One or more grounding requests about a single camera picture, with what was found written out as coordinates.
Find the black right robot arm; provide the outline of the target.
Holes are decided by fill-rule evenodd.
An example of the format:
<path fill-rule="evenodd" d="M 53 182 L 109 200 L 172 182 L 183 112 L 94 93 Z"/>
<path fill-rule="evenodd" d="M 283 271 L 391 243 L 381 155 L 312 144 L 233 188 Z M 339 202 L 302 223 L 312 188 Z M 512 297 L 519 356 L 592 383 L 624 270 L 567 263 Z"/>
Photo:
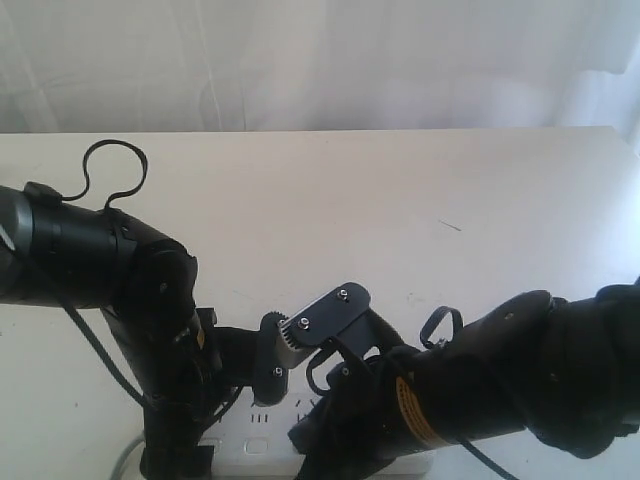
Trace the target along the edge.
<path fill-rule="evenodd" d="M 639 429 L 639 287 L 609 285 L 569 301 L 519 294 L 464 323 L 441 307 L 419 347 L 374 312 L 373 344 L 341 362 L 290 431 L 302 479 L 365 479 L 396 459 L 522 430 L 589 459 Z"/>

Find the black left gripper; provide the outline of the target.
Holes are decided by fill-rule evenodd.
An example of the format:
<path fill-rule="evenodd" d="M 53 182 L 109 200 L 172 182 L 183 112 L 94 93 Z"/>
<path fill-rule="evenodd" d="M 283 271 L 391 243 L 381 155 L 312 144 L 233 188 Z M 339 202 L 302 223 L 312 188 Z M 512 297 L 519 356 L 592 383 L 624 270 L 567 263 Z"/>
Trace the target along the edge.
<path fill-rule="evenodd" d="M 109 306 L 110 331 L 146 401 L 140 472 L 146 479 L 210 479 L 204 432 L 248 383 L 250 334 L 216 327 L 191 304 Z"/>

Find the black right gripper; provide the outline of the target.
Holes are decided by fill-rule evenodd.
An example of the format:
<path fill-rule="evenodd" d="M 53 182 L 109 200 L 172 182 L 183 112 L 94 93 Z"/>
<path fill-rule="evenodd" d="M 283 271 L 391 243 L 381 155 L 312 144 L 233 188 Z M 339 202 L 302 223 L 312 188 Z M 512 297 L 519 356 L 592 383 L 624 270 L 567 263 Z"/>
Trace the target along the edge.
<path fill-rule="evenodd" d="M 338 375 L 329 394 L 289 431 L 304 456 L 298 479 L 367 479 L 435 445 L 429 431 L 437 403 L 433 356 L 395 347 L 366 367 Z"/>

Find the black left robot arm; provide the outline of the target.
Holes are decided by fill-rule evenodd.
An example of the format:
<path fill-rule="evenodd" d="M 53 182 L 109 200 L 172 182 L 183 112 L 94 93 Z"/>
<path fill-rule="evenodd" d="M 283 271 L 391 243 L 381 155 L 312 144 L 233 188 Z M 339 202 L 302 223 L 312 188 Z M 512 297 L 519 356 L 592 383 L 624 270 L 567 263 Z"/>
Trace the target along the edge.
<path fill-rule="evenodd" d="M 51 188 L 1 191 L 1 300 L 59 307 L 143 412 L 146 479 L 208 479 L 205 431 L 238 398 L 222 373 L 215 313 L 195 304 L 197 260 L 118 209 Z"/>

